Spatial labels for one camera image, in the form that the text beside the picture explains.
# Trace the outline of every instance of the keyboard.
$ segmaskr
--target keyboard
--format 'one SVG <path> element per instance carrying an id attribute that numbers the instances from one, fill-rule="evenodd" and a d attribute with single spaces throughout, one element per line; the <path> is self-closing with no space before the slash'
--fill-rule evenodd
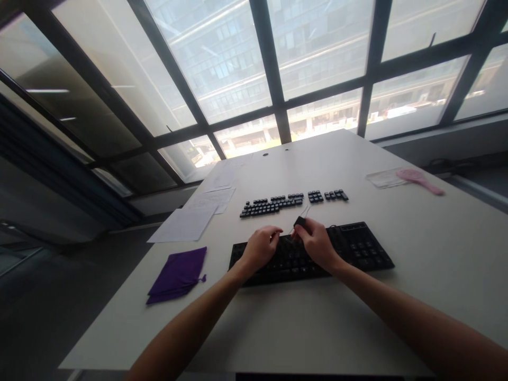
<path id="1" fill-rule="evenodd" d="M 326 231 L 337 255 L 360 270 L 373 271 L 395 267 L 365 222 L 331 226 Z M 246 246 L 247 242 L 233 245 L 230 269 L 242 257 Z M 311 259 L 301 242 L 294 242 L 290 235 L 282 235 L 270 262 L 259 269 L 243 286 L 327 276 L 330 274 Z"/>

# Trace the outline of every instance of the purple pouch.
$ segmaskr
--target purple pouch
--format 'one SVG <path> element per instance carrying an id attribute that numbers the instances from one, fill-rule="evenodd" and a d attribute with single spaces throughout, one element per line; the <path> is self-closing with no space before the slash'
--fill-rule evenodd
<path id="1" fill-rule="evenodd" d="M 206 247 L 171 254 L 162 268 L 157 280 L 148 292 L 150 296 L 147 304 L 163 302 L 187 295 L 189 291 L 202 279 L 199 274 L 203 269 Z"/>

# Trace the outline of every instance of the glass pane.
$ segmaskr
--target glass pane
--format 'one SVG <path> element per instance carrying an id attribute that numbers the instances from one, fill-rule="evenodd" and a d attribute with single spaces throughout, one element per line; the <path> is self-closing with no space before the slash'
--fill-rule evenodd
<path id="1" fill-rule="evenodd" d="M 186 183 L 203 180 L 221 160 L 206 135 L 162 148 L 159 152 Z"/>
<path id="2" fill-rule="evenodd" d="M 372 0 L 269 0 L 284 98 L 365 73 Z"/>
<path id="3" fill-rule="evenodd" d="M 280 145 L 275 116 L 240 124 L 214 133 L 228 159 Z"/>
<path id="4" fill-rule="evenodd" d="M 78 145 L 70 140 L 64 133 L 57 129 L 52 123 L 50 123 L 44 116 L 39 114 L 32 106 L 22 100 L 15 92 L 7 87 L 3 82 L 0 81 L 0 94 L 5 96 L 9 101 L 14 103 L 20 110 L 27 114 L 37 125 L 46 131 L 57 143 L 62 145 L 66 150 L 72 153 L 82 163 L 91 163 L 94 160 L 83 151 Z"/>
<path id="5" fill-rule="evenodd" d="M 141 193 L 151 193 L 176 185 L 149 153 L 118 161 L 111 166 Z"/>
<path id="6" fill-rule="evenodd" d="M 365 138 L 436 125 L 466 57 L 374 84 Z"/>
<path id="7" fill-rule="evenodd" d="M 508 44 L 491 50 L 455 119 L 508 108 Z"/>
<path id="8" fill-rule="evenodd" d="M 25 15 L 0 31 L 0 68 L 99 156 L 140 146 Z"/>
<path id="9" fill-rule="evenodd" d="M 209 123 L 271 105 L 248 1 L 146 3 Z"/>
<path id="10" fill-rule="evenodd" d="M 132 196 L 132 192 L 129 189 L 127 189 L 125 185 L 123 185 L 120 181 L 118 181 L 116 177 L 114 177 L 108 171 L 101 168 L 95 168 L 92 171 L 97 175 L 99 179 L 105 182 L 112 190 L 117 192 L 121 197 Z"/>
<path id="11" fill-rule="evenodd" d="M 291 140 L 307 139 L 340 129 L 356 129 L 360 100 L 361 89 L 356 89 L 288 110 Z"/>
<path id="12" fill-rule="evenodd" d="M 67 0 L 53 12 L 153 136 L 196 124 L 127 1 Z"/>
<path id="13" fill-rule="evenodd" d="M 383 61 L 469 34 L 484 0 L 394 0 Z"/>

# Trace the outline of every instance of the blue curtain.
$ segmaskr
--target blue curtain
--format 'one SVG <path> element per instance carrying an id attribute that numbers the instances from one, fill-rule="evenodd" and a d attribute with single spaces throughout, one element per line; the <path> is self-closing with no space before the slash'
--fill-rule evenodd
<path id="1" fill-rule="evenodd" d="M 109 229 L 124 229 L 142 218 L 1 94 L 0 155 Z"/>

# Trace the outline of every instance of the desk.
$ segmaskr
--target desk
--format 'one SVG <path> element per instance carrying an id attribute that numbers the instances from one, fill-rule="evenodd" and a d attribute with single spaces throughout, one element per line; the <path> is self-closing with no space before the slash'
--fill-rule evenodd
<path id="1" fill-rule="evenodd" d="M 324 225 L 365 221 L 395 263 L 371 273 L 508 347 L 508 216 L 427 174 L 446 196 L 414 184 L 376 189 L 366 174 L 406 161 L 346 130 L 254 154 L 228 209 L 199 242 L 155 244 L 61 364 L 131 367 L 150 340 L 228 270 L 231 247 L 263 225 L 289 232 L 307 192 L 343 188 L 350 201 L 313 205 Z M 196 193 L 211 180 L 203 181 Z M 303 192 L 302 207 L 240 219 L 245 201 Z M 186 297 L 145 306 L 168 254 L 208 246 L 203 274 Z M 242 289 L 189 371 L 431 375 L 425 364 L 350 290 L 333 278 Z"/>

